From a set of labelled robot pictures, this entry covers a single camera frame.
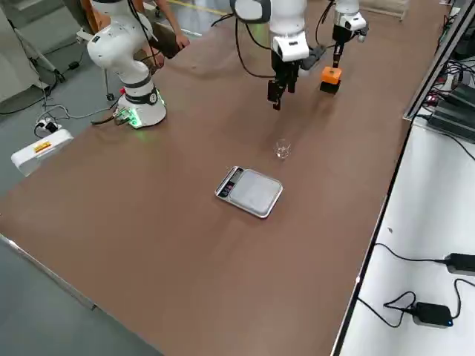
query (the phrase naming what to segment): digital scale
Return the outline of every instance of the digital scale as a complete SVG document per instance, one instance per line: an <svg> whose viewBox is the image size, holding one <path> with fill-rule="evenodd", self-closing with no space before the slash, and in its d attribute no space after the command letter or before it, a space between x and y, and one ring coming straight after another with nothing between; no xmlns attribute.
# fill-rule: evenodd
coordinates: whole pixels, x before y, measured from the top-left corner
<svg viewBox="0 0 475 356"><path fill-rule="evenodd" d="M233 167L215 191L216 197L265 219L279 199L282 184L252 169Z"/></svg>

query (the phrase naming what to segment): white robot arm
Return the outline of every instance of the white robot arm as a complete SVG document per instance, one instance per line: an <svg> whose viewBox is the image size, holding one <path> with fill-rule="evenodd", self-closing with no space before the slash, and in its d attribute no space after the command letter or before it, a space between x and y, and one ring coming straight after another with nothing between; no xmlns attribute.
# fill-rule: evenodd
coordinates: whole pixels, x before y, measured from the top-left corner
<svg viewBox="0 0 475 356"><path fill-rule="evenodd" d="M134 12L131 0L93 0L91 4L111 17L111 24L89 41L88 52L94 63L115 72L124 84L125 95L115 115L134 128L157 124L166 115L164 101L148 67L134 60L134 54L153 36L150 22Z"/></svg>
<svg viewBox="0 0 475 356"><path fill-rule="evenodd" d="M354 36L362 41L367 22L359 12L358 0L330 0L327 10L334 4L333 67L338 67L344 43ZM327 49L326 46L312 49L307 43L304 18L307 0L230 0L230 5L235 16L246 24L269 23L275 79L269 81L268 98L279 110L286 88L293 93L298 74L313 67Z"/></svg>

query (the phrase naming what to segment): orange object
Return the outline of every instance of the orange object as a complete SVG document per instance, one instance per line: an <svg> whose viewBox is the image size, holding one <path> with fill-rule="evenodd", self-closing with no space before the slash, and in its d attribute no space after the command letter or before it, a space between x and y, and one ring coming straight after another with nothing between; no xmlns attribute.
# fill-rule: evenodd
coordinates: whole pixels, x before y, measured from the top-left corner
<svg viewBox="0 0 475 356"><path fill-rule="evenodd" d="M325 67L321 72L321 81L324 83L337 85L340 82L341 69L334 67Z"/></svg>
<svg viewBox="0 0 475 356"><path fill-rule="evenodd" d="M41 145L37 145L35 147L35 154L37 154L38 152L41 152L43 150L45 150L46 148L50 147L51 146L51 142L49 141L46 141L46 142L43 142Z"/></svg>

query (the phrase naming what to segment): white table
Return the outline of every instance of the white table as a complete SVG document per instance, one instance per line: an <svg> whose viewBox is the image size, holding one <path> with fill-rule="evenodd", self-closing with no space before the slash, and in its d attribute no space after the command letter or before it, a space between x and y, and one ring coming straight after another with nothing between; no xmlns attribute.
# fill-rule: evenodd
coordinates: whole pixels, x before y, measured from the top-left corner
<svg viewBox="0 0 475 356"><path fill-rule="evenodd" d="M462 143L475 154L475 145ZM443 258L475 254L474 232L475 162L452 139L415 126L377 242L404 257ZM457 277L442 265L398 260L376 246L359 297L393 324L400 314L383 303L410 290L419 301L444 304L455 314ZM463 278L475 283L475 277ZM407 314L392 329L357 302L340 355L473 355L475 288L460 283L459 290L462 314L450 329L418 326Z"/></svg>

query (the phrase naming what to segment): glass cup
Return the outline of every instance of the glass cup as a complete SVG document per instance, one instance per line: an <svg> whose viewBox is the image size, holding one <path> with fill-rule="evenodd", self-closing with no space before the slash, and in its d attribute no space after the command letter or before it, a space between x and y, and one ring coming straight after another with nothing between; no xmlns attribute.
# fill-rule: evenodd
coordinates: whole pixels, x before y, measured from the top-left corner
<svg viewBox="0 0 475 356"><path fill-rule="evenodd" d="M279 139L275 143L275 154L280 159L286 159L290 155L290 142L286 139Z"/></svg>

